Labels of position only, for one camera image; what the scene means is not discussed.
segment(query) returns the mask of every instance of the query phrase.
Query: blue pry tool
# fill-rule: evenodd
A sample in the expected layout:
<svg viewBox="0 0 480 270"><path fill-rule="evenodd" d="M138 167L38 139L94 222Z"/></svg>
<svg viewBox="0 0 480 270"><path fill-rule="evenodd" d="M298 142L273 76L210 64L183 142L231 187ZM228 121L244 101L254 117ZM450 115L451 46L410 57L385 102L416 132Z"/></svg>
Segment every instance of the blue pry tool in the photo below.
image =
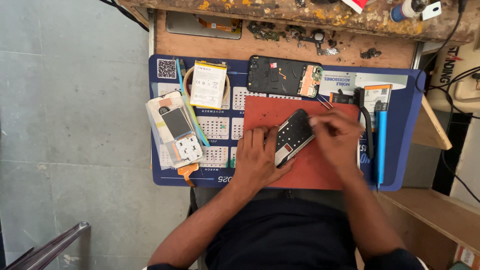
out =
<svg viewBox="0 0 480 270"><path fill-rule="evenodd" d="M387 138L387 111L377 111L376 115L377 121L377 189L380 188L380 184L384 182L384 171L385 171L385 148L386 148L386 138Z"/></svg>

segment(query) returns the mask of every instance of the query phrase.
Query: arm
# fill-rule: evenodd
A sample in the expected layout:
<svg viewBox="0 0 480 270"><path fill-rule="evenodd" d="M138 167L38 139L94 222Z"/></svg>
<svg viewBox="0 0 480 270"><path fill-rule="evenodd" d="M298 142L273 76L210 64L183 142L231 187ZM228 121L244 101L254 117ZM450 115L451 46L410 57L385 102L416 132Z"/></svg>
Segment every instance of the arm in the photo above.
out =
<svg viewBox="0 0 480 270"><path fill-rule="evenodd" d="M268 133L264 145L264 136ZM289 172L294 160L275 166L278 127L248 130L237 145L236 169L230 182L210 202L180 224L158 246L148 265L166 263L187 269L218 231L263 187Z"/></svg>
<svg viewBox="0 0 480 270"><path fill-rule="evenodd" d="M362 258L405 248L357 168L357 141L363 128L337 110L310 118L310 125L342 182L348 220Z"/></svg>

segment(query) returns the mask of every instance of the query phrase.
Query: smartphone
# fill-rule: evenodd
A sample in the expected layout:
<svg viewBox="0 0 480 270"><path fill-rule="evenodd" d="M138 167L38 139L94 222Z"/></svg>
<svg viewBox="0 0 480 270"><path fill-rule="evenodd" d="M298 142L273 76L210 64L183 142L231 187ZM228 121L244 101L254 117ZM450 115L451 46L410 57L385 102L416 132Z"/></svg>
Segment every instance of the smartphone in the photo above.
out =
<svg viewBox="0 0 480 270"><path fill-rule="evenodd" d="M322 79L322 64L252 55L247 90L293 97L314 98Z"/></svg>
<svg viewBox="0 0 480 270"><path fill-rule="evenodd" d="M275 165L282 166L305 147L315 135L308 124L308 114L303 109L294 112L278 130Z"/></svg>

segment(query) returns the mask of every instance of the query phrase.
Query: wire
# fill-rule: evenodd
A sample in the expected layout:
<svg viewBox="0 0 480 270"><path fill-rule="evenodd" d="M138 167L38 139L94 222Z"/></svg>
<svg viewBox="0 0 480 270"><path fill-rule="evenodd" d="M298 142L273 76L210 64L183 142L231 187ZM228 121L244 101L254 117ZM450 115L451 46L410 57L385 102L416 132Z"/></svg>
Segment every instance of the wire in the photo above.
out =
<svg viewBox="0 0 480 270"><path fill-rule="evenodd" d="M453 27L453 30L452 32L450 33L450 35L447 37L447 39L445 40L445 42L442 44L442 46L438 49L438 51L432 55L432 57L430 57L430 59L427 61L427 63L423 66L423 68L420 70L420 72L418 73L417 75L417 78L415 79L415 88L422 92L422 93L425 93L426 91L425 90L421 90L420 87L418 86L418 82L419 82L419 78L420 78L420 74L421 72L425 72L425 69L427 68L427 66L433 61L433 59L435 59L437 57L437 55L440 53L441 50L443 50L443 48L445 47L445 45L447 45L447 43L450 41L450 39L452 38L452 36L455 34L455 31L456 29L458 28L458 25L460 24L460 20L462 19L462 15L463 15L463 12L459 12L458 13L458 18L456 20L456 24L455 24L455 27Z"/></svg>
<svg viewBox="0 0 480 270"><path fill-rule="evenodd" d="M463 112L461 111L460 109L458 109L454 104L453 104L453 99L452 99L452 96L450 95L450 87L452 86L453 83L467 77L467 76L470 76L474 73L476 73L477 71L480 70L480 66L478 67L475 67L475 68L472 68L472 69L469 69L467 71L464 71L462 73L460 73L459 75L455 76L453 78L453 80L451 80L448 84L445 84L445 85L442 85L442 86L447 86L447 89L443 89L441 88L440 86L430 86L430 89L439 89L441 91L443 91L445 93L445 97L447 99L447 102L450 104L450 115L449 115L449 118L448 118L448 124L447 124L447 129L446 129L446 133L448 134L449 131L450 131L450 125L452 123L452 118L453 118L453 113L454 113L454 109L457 110L458 112L462 113L462 114L465 114L471 118L475 118L475 119L480 119L480 117L477 117L477 116L473 116L473 115L470 115L470 114L467 114L466 112ZM472 195L472 197L480 203L480 199L478 199L478 197L470 190L470 188L467 186L467 184L465 184L465 182L460 178L458 177L458 175L455 173L454 170L452 170L448 165L447 165L447 162L445 160L445 150L442 149L441 151L441 156L442 156L442 161L445 165L445 167L447 168L447 170L455 177L457 178L457 180L465 187L465 189L468 191L468 193L470 193L470 195Z"/></svg>
<svg viewBox="0 0 480 270"><path fill-rule="evenodd" d="M448 90L450 90L450 86L451 84L448 85L447 87L447 90L446 90L446 94L448 96L447 100L450 102L453 102L451 99L452 97L450 96L450 94L448 93ZM450 125L452 123L452 117L453 117L453 109L454 109L454 106L451 106L450 107L450 116L448 118L448 124L447 124L447 129L446 129L446 133L448 134L448 132L450 131ZM467 184L465 184L465 182L460 179L460 177L458 177L458 175L455 173L454 170L452 170L448 165L447 165L447 162L445 160L445 150L442 149L441 151L441 155L442 155L442 161L444 162L444 165L445 167L447 168L447 170L455 177L457 178L457 180L465 187L465 189L468 191L468 193L470 193L470 195L472 195L472 197L480 203L480 199L477 198L477 196L475 196L475 194L473 194L473 192L470 190L470 188L467 186Z"/></svg>
<svg viewBox="0 0 480 270"><path fill-rule="evenodd" d="M135 18L135 16L133 16L128 10L126 10L124 7L122 6L119 6L115 0L111 0L111 1L108 1L108 0L100 0L102 1L103 3L109 5L109 6L112 6L114 8L117 8L120 13L122 13L123 15L125 15L125 17L129 18L130 20L136 22L138 25L140 25L141 28L143 28L143 30L149 32L149 29L148 27L146 27L144 24L142 24L139 20L137 20L137 18Z"/></svg>

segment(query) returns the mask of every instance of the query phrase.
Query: bottle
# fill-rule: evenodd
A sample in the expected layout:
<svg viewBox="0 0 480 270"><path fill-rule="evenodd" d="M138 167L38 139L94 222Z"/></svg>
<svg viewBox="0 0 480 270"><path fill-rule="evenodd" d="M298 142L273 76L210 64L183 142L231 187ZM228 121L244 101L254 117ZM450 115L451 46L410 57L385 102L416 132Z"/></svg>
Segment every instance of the bottle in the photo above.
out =
<svg viewBox="0 0 480 270"><path fill-rule="evenodd" d="M427 7L428 0L405 0L392 8L390 18L399 23L405 19L417 17Z"/></svg>

